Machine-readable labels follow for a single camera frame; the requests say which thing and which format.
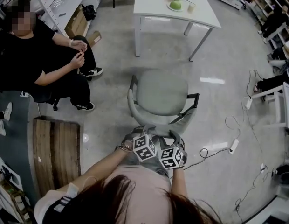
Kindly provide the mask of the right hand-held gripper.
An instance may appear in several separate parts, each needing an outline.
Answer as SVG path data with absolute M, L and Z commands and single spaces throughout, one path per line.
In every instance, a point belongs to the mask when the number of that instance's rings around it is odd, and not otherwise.
M 174 130 L 170 130 L 170 135 L 174 139 L 171 145 L 168 145 L 163 137 L 159 139 L 161 149 L 159 160 L 164 169 L 184 167 L 187 162 L 185 143 L 181 136 Z

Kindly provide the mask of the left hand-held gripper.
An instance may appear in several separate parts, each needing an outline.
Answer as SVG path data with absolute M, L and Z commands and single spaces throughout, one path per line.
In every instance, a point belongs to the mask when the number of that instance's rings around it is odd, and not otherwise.
M 155 125 L 148 124 L 143 127 L 142 136 L 133 138 L 133 153 L 140 162 L 154 158 L 157 155 L 157 149 L 150 139 L 150 131 L 155 129 Z

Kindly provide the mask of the grey armchair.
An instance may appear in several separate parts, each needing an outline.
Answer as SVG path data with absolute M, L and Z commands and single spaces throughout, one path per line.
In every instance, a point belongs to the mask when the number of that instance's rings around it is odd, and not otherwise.
M 152 134 L 170 138 L 183 134 L 195 116 L 200 95 L 188 93 L 185 79 L 162 70 L 132 76 L 127 93 L 131 116 L 142 126 L 153 125 Z

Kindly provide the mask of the person's right forearm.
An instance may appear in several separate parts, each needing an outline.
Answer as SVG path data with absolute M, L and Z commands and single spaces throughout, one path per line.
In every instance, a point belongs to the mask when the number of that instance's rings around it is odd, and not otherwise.
M 184 170 L 179 169 L 173 171 L 171 193 L 187 197 Z

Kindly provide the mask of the person's left forearm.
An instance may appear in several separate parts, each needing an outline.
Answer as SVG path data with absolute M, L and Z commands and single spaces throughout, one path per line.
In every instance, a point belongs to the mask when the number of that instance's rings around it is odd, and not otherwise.
M 82 191 L 97 181 L 107 178 L 128 153 L 128 151 L 122 148 L 117 148 L 113 153 L 91 166 L 83 175 L 75 179 L 72 183 Z

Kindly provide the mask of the person's left hand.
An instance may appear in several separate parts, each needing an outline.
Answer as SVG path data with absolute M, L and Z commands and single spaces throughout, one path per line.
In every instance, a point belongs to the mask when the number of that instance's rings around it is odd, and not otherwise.
M 134 128 L 129 134 L 125 135 L 122 141 L 122 146 L 127 147 L 128 149 L 132 150 L 134 138 L 142 136 L 143 129 L 144 129 L 143 126 L 139 126 L 139 127 Z

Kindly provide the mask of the thin metal wrist bangles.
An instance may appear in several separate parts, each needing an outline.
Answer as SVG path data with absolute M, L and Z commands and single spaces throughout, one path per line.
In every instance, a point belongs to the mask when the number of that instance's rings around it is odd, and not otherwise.
M 133 148 L 131 148 L 130 146 L 128 146 L 127 144 L 125 144 L 124 142 L 122 142 L 121 145 L 117 145 L 116 148 L 117 149 L 121 149 L 125 152 L 133 152 Z

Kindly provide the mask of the person's pale pink top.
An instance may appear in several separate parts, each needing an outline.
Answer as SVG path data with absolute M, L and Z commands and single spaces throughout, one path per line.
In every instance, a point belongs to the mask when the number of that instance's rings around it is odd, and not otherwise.
M 119 165 L 80 191 L 73 183 L 50 190 L 34 216 L 38 224 L 174 224 L 196 209 L 171 193 L 172 180 L 142 166 Z

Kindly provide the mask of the white power adapter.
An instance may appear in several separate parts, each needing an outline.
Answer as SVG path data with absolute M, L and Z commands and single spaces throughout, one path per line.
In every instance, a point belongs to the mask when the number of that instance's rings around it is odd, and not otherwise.
M 243 98 L 243 106 L 246 110 L 249 110 L 252 104 L 252 99 L 250 97 L 244 97 Z

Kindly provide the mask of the brown wooden bench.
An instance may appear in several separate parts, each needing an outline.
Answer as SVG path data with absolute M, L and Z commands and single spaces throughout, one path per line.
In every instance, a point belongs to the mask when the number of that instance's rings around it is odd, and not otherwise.
M 81 175 L 80 125 L 53 119 L 33 119 L 33 157 L 40 196 Z

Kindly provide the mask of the small cardboard box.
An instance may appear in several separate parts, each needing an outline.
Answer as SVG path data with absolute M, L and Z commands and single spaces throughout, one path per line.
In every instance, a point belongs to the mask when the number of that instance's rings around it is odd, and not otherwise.
M 101 40 L 102 36 L 99 31 L 95 31 L 94 33 L 86 36 L 86 39 L 91 47 L 93 47 L 96 43 Z

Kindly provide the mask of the large cardboard box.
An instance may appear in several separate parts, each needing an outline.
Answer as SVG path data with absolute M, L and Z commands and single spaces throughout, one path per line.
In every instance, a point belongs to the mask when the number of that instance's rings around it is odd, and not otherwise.
M 83 13 L 83 8 L 81 5 L 77 7 L 70 20 L 68 21 L 65 31 L 69 38 L 73 38 L 77 35 L 83 35 L 87 27 L 87 20 Z

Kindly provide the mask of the black bag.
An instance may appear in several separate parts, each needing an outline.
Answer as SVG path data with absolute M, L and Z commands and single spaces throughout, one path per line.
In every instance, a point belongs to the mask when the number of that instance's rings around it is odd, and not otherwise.
M 87 21 L 95 19 L 96 11 L 95 11 L 93 5 L 87 5 L 87 6 L 81 5 L 81 7 L 82 7 L 82 10 L 83 10 L 83 14 L 84 14 L 84 16 L 85 16 Z

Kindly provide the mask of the white printed poster board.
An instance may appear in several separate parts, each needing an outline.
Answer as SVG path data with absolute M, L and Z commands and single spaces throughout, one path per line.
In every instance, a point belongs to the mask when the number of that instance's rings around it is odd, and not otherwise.
M 0 173 L 5 176 L 5 179 L 12 183 L 19 190 L 23 191 L 21 177 L 14 172 L 0 157 Z

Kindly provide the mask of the white frame side table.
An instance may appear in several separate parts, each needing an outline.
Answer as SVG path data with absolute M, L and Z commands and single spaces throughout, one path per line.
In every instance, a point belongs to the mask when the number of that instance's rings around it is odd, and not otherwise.
M 268 91 L 264 91 L 250 98 L 250 103 L 254 99 L 265 96 L 266 101 L 273 100 L 275 103 L 275 123 L 272 124 L 255 124 L 253 129 L 257 128 L 287 128 L 289 129 L 289 84 L 284 82 Z

